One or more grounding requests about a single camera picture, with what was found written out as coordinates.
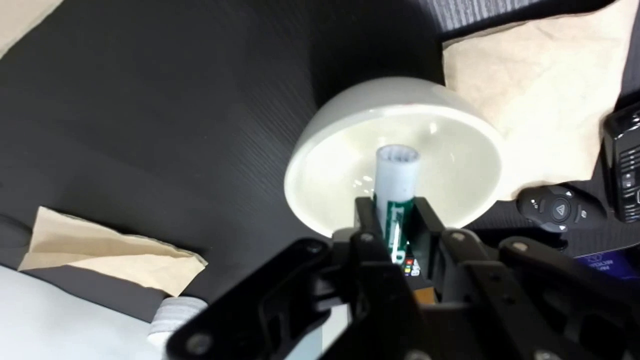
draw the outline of metal screw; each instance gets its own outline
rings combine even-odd
[[[187,352],[194,357],[204,357],[215,345],[210,334],[196,332],[187,340]]]
[[[310,245],[307,245],[307,250],[313,252],[313,255],[318,255],[322,250],[322,245],[310,242]]]
[[[517,250],[521,250],[521,252],[527,252],[528,250],[528,246],[525,245],[525,242],[514,242],[512,245]]]
[[[560,360],[560,357],[557,357],[554,352],[539,350],[534,355],[534,360]]]
[[[423,350],[410,350],[404,360],[432,360],[432,357],[424,355]]]
[[[374,241],[374,236],[372,236],[372,234],[369,234],[369,233],[365,233],[365,234],[360,236],[360,241],[363,241],[363,242],[372,242],[372,241]]]
[[[467,236],[462,233],[454,233],[453,238],[464,242]]]

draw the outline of beige paper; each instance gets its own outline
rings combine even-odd
[[[119,234],[111,229],[41,209],[21,271],[57,266],[87,268],[181,297],[207,268],[207,262],[194,252],[155,238]]]
[[[593,178],[636,9],[638,0],[617,0],[599,12],[511,25],[447,47],[447,86],[507,140],[502,200],[527,187]]]
[[[62,0],[0,0],[0,58]]]

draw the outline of black device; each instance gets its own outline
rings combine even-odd
[[[531,238],[488,249],[416,199],[406,234],[441,305],[421,309],[390,262],[370,199],[349,242],[303,238],[168,343],[172,360],[285,358],[336,305],[352,323],[322,358],[640,358],[640,295]]]
[[[623,223],[640,223],[640,104],[604,123],[608,196]]]
[[[597,199],[567,187],[527,189],[519,194],[517,204],[523,216],[546,233],[570,233],[607,221],[607,213]]]

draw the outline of white tube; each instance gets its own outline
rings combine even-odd
[[[402,234],[404,218],[414,206],[421,156],[414,148],[402,144],[383,146],[377,152],[374,200],[383,236],[395,264],[404,264],[406,238]]]

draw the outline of black backdrop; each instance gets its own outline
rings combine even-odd
[[[0,260],[21,262],[42,204],[204,255],[189,295],[213,300],[310,234],[282,177],[325,100],[385,74],[442,83],[447,39],[602,5],[67,0],[0,60]],[[638,89],[628,68],[624,103]],[[604,196],[600,173],[579,187]],[[473,229],[527,226],[499,204]],[[635,233],[613,221],[572,234],[568,252],[626,246]],[[71,268],[32,275],[147,320],[163,298]]]

